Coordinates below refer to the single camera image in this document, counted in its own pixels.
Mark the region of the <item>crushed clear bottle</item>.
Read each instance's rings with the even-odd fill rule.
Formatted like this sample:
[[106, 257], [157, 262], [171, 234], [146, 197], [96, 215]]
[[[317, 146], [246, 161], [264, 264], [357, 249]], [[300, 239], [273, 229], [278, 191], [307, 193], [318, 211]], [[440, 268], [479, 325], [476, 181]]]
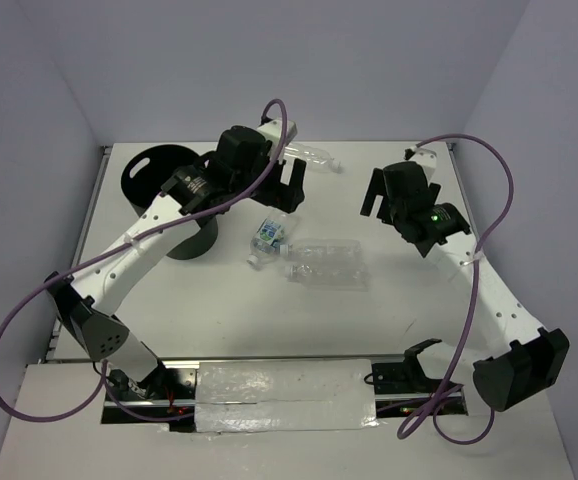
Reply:
[[284, 268], [285, 278], [307, 288], [366, 291], [369, 275], [363, 264], [290, 264]]

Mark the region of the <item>clear bottle blue cap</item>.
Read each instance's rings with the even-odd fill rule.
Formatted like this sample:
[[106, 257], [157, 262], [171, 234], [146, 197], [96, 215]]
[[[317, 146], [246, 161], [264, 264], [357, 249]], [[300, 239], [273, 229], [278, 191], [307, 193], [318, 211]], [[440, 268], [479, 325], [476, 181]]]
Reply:
[[282, 258], [304, 263], [357, 263], [361, 244], [349, 239], [301, 239], [279, 247]]

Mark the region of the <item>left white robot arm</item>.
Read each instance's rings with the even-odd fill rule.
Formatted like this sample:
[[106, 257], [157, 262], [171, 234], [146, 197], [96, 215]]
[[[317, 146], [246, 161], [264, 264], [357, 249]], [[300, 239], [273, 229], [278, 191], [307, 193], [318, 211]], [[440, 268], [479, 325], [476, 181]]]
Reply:
[[294, 122], [264, 118], [260, 126], [233, 126], [204, 154], [178, 145], [152, 147], [133, 158], [148, 164], [125, 171], [121, 187], [137, 221], [100, 260], [65, 277], [49, 276], [48, 294], [63, 328], [95, 363], [107, 362], [116, 385], [149, 399], [172, 393], [179, 382], [158, 356], [117, 317], [130, 291], [165, 257], [188, 260], [216, 241], [216, 217], [251, 198], [285, 213], [304, 201], [306, 164], [297, 161], [288, 183], [281, 180], [285, 147]]

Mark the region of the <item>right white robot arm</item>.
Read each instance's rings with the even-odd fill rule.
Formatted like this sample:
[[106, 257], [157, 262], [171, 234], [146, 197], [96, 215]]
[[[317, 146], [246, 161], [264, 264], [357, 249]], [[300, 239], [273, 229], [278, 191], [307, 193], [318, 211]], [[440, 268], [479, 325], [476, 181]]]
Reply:
[[491, 355], [475, 362], [474, 386], [487, 406], [503, 412], [556, 382], [570, 341], [520, 305], [477, 251], [476, 237], [460, 211], [438, 202], [440, 190], [414, 161], [376, 168], [360, 213], [394, 227], [451, 285], [476, 299], [474, 320]]

